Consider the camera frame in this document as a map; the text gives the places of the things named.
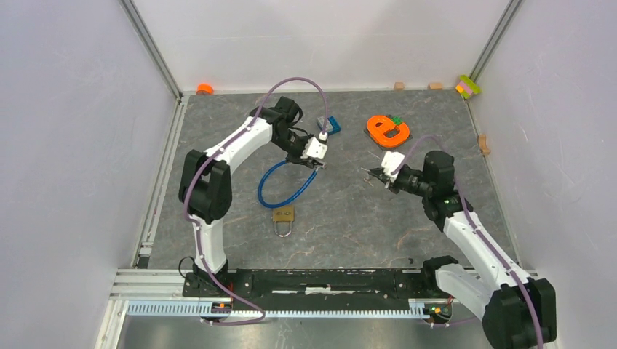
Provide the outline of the blue cable lock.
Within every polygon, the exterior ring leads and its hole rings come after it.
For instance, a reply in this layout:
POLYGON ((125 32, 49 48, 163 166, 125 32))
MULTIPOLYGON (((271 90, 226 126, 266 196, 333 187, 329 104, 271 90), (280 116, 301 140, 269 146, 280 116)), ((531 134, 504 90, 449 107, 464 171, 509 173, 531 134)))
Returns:
POLYGON ((279 161, 266 170, 257 186, 258 203, 278 209, 299 199, 315 181, 320 169, 291 169, 289 161, 279 161))

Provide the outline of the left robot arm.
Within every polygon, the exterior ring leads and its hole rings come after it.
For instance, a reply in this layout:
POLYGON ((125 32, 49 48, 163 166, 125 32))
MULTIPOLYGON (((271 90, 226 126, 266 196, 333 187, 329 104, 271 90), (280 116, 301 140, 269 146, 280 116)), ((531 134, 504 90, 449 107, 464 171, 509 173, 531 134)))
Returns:
POLYGON ((228 258, 223 247, 223 218, 232 203, 232 176, 258 149, 272 143, 286 153, 287 163, 310 169, 323 167, 325 132, 316 135, 296 128, 303 116, 292 99, 280 97, 273 107, 257 107, 227 138, 205 151, 190 151, 184 160, 178 198, 194 227, 195 263, 201 287, 211 296, 228 288, 223 272, 228 258))

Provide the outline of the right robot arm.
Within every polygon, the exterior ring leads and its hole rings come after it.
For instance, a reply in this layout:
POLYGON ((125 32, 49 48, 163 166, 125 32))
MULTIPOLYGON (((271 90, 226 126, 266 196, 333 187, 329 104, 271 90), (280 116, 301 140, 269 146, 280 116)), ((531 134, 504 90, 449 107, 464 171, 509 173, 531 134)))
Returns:
POLYGON ((482 323, 493 348, 537 348, 557 339, 556 292, 545 278, 534 278, 496 243, 472 205, 456 188, 455 159, 429 151, 420 170, 402 153, 386 151, 368 170, 393 193, 421 197, 425 215, 466 256, 473 276, 451 256, 425 261, 420 277, 430 297, 453 296, 482 323))

